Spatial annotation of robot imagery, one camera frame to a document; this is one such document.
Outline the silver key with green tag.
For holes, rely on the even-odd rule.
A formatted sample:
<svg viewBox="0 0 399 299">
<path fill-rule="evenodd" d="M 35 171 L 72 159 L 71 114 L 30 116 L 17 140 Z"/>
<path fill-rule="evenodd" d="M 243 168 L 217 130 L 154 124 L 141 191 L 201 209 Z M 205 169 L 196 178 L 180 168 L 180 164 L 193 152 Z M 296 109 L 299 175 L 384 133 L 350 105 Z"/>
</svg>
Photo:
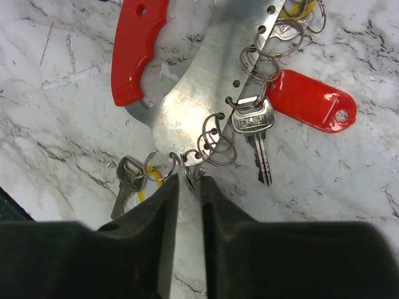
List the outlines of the silver key with green tag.
<svg viewBox="0 0 399 299">
<path fill-rule="evenodd" d="M 116 170 L 117 179 L 119 180 L 119 192 L 112 209 L 111 219 L 115 220 L 123 213 L 126 201 L 133 193 L 142 190 L 146 181 L 143 165 L 137 160 L 124 156 Z"/>
</svg>

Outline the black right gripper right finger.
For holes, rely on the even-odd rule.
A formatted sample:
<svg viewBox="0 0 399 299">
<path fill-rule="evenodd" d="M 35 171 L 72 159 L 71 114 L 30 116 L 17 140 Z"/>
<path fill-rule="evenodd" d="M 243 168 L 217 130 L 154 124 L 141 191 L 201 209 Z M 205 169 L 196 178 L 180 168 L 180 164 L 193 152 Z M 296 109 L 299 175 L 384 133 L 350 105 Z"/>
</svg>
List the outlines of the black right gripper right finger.
<svg viewBox="0 0 399 299">
<path fill-rule="evenodd" d="M 201 179 L 209 298 L 397 298 L 398 265 L 366 222 L 260 222 Z"/>
</svg>

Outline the yellow plastic key tag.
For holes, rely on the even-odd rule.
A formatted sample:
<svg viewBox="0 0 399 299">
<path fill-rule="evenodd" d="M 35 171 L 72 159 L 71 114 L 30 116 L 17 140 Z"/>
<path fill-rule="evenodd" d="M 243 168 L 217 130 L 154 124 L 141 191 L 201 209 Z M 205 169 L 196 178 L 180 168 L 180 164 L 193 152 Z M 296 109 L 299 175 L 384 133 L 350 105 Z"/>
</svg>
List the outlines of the yellow plastic key tag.
<svg viewBox="0 0 399 299">
<path fill-rule="evenodd" d="M 149 172 L 149 177 L 154 179 L 154 181 L 146 180 L 142 189 L 136 195 L 137 204 L 144 202 L 163 185 L 163 181 L 160 181 L 162 174 L 159 170 L 156 170 L 153 166 L 148 166 L 147 171 Z"/>
</svg>

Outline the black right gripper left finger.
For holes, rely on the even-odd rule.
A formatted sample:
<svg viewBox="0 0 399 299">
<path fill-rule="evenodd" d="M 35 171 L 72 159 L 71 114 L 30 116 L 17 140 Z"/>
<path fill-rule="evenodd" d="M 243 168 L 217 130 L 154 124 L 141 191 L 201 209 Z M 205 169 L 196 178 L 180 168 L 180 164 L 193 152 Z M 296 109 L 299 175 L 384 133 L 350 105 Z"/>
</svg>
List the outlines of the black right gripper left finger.
<svg viewBox="0 0 399 299">
<path fill-rule="evenodd" d="M 2 298 L 168 298 L 178 176 L 97 230 L 79 222 L 1 223 Z"/>
</svg>

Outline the metal key organizer red handle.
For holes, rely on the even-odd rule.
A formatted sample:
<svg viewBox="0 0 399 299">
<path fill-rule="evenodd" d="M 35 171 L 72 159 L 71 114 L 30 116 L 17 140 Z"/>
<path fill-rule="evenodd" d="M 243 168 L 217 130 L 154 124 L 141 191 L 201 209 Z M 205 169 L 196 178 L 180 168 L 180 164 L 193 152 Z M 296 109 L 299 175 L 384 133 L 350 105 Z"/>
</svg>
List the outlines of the metal key organizer red handle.
<svg viewBox="0 0 399 299">
<path fill-rule="evenodd" d="M 186 167 L 212 162 L 223 129 L 234 110 L 258 106 L 237 100 L 248 78 L 268 82 L 256 72 L 259 56 L 275 62 L 264 50 L 274 26 L 287 24 L 300 35 L 298 21 L 307 7 L 294 14 L 284 1 L 215 1 L 207 31 L 188 70 L 174 88 L 151 108 L 141 104 L 141 77 L 153 59 L 155 41 L 166 24 L 167 1 L 125 1 L 118 20 L 113 49 L 111 88 L 114 102 L 148 126 L 156 153 Z"/>
</svg>

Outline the red plastic key tag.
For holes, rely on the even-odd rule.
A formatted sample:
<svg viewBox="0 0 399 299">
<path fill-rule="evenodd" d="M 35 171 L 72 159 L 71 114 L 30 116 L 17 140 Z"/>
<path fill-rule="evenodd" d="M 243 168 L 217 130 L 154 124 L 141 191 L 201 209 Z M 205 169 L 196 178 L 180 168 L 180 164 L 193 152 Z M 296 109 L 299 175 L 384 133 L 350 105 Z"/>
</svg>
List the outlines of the red plastic key tag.
<svg viewBox="0 0 399 299">
<path fill-rule="evenodd" d="M 344 131 L 357 117 L 349 94 L 293 70 L 282 70 L 266 96 L 276 111 L 324 133 Z"/>
</svg>

